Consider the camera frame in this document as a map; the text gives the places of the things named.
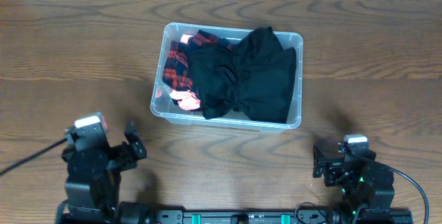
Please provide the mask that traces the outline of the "coral pink printed shirt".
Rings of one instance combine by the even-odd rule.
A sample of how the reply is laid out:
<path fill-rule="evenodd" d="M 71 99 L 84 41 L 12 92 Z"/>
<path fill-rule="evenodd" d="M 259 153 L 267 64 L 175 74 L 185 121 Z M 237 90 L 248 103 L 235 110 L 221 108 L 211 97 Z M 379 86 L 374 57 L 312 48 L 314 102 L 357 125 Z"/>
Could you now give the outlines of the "coral pink printed shirt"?
<path fill-rule="evenodd" d="M 190 35 L 182 35 L 180 41 L 186 43 L 185 38 L 190 37 Z M 175 105 L 178 105 L 182 110 L 185 111 L 199 111 L 200 110 L 200 99 L 198 98 L 198 92 L 194 93 L 191 91 L 176 91 L 168 87 L 166 84 L 164 86 L 164 91 L 167 92 L 169 97 L 172 99 Z"/>

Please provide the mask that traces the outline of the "red navy plaid shirt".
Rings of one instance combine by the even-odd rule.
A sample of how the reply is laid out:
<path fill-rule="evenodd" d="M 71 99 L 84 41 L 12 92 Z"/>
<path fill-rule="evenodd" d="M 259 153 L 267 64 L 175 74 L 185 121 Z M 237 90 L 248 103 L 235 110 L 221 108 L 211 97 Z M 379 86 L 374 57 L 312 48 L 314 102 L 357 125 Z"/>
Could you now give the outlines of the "red navy plaid shirt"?
<path fill-rule="evenodd" d="M 232 50 L 235 44 L 203 30 L 199 30 L 195 35 L 186 37 L 185 41 L 186 43 L 183 41 L 171 41 L 163 68 L 162 81 L 173 90 L 197 93 L 198 89 L 189 75 L 187 53 L 204 46 L 210 46 L 211 44 L 217 44 Z"/>

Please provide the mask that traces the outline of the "large black garment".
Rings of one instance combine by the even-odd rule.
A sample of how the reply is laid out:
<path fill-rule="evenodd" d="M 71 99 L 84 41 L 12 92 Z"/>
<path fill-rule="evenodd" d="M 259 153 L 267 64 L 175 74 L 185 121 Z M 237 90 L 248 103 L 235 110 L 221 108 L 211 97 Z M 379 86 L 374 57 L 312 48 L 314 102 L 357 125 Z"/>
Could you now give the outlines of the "large black garment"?
<path fill-rule="evenodd" d="M 238 44 L 200 30 L 188 40 L 185 54 L 206 119 L 234 110 L 252 121 L 287 121 L 296 51 L 283 48 L 272 28 L 256 28 Z"/>

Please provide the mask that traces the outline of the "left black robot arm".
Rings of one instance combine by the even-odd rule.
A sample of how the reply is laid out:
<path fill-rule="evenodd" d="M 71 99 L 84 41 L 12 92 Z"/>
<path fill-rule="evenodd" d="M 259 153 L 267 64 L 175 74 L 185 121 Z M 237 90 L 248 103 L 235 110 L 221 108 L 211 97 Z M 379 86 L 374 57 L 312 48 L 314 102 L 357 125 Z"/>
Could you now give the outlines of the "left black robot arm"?
<path fill-rule="evenodd" d="M 102 122 L 66 131 L 68 146 L 61 157 L 67 163 L 67 199 L 57 208 L 56 223 L 155 222 L 147 205 L 119 200 L 121 173 L 146 158 L 134 122 L 127 123 L 124 136 L 125 142 L 111 147 Z"/>

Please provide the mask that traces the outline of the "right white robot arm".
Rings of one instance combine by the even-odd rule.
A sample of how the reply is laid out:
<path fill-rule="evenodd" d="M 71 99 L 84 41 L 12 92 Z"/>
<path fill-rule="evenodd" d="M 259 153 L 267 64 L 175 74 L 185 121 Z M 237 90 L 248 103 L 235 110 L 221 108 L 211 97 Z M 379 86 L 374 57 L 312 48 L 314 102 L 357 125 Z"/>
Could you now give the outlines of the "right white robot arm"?
<path fill-rule="evenodd" d="M 343 201 L 327 212 L 327 223 L 391 223 L 390 205 L 395 192 L 393 171 L 375 161 L 367 143 L 341 142 L 342 157 L 329 158 L 313 146 L 314 178 L 338 187 Z"/>

